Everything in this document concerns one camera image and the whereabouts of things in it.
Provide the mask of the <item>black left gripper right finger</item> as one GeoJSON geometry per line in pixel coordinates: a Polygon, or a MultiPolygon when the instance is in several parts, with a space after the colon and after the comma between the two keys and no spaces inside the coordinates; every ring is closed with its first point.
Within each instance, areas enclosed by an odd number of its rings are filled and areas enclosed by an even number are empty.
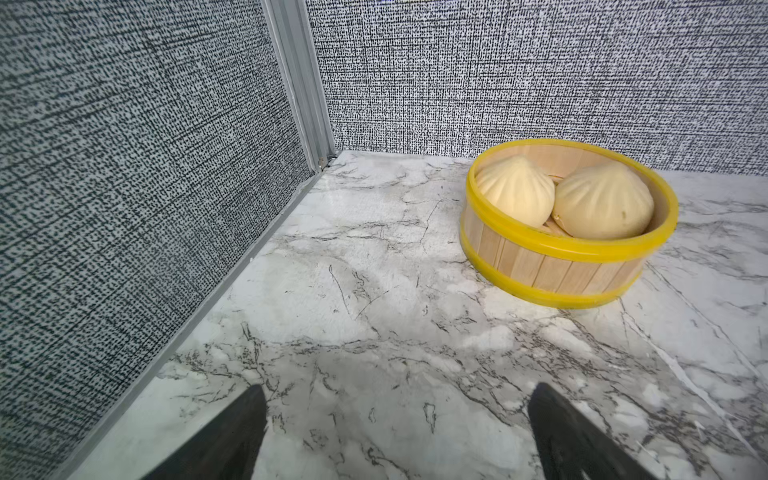
{"type": "Polygon", "coordinates": [[[547,479],[654,478],[550,385],[536,385],[527,411],[547,479]]]}

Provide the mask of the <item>right cream steamed bun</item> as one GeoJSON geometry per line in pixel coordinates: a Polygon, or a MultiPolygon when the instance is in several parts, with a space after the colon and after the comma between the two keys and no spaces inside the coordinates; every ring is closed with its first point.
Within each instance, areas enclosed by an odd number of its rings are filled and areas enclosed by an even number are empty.
{"type": "Polygon", "coordinates": [[[552,217],[572,237],[617,240],[641,235],[654,208],[641,178],[628,166],[610,162],[563,179],[555,190],[552,217]]]}

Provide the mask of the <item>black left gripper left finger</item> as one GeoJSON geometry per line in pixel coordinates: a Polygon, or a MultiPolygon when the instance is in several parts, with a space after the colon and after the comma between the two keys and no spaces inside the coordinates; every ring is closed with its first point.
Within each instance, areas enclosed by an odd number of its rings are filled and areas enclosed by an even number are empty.
{"type": "Polygon", "coordinates": [[[252,385],[147,479],[249,479],[267,430],[263,388],[252,385]]]}

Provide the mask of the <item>left cream steamed bun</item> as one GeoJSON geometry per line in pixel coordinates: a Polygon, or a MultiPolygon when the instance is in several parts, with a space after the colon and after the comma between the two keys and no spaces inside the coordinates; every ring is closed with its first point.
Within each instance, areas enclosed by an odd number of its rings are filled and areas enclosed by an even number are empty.
{"type": "Polygon", "coordinates": [[[544,225],[555,201],[555,183],[525,156],[483,167],[475,176],[480,194],[510,218],[532,228],[544,225]]]}

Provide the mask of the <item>yellow rimmed wooden steamer basket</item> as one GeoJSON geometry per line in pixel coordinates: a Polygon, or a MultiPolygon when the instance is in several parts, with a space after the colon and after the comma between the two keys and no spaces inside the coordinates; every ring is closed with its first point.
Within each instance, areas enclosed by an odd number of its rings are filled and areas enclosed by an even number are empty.
{"type": "Polygon", "coordinates": [[[674,233],[679,203],[655,171],[598,146],[559,139],[502,143],[475,158],[466,177],[461,247],[475,269],[500,289],[528,302],[561,309],[595,308],[623,295],[647,259],[674,233]],[[523,155],[556,180],[581,167],[617,162],[649,188],[655,210],[646,231],[620,240],[570,237],[556,223],[531,228],[509,217],[478,190],[476,176],[496,161],[523,155]]]}

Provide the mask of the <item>cream steamed bun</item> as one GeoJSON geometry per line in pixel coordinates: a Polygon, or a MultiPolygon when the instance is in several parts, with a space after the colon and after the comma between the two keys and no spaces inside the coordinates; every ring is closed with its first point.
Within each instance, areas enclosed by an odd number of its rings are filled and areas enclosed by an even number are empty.
{"type": "Polygon", "coordinates": [[[510,218],[532,228],[544,225],[555,201],[555,183],[525,156],[483,167],[475,176],[480,194],[510,218]]]}
{"type": "Polygon", "coordinates": [[[563,179],[555,190],[552,217],[572,237],[617,240],[641,235],[654,208],[641,178],[628,166],[610,162],[563,179]]]}

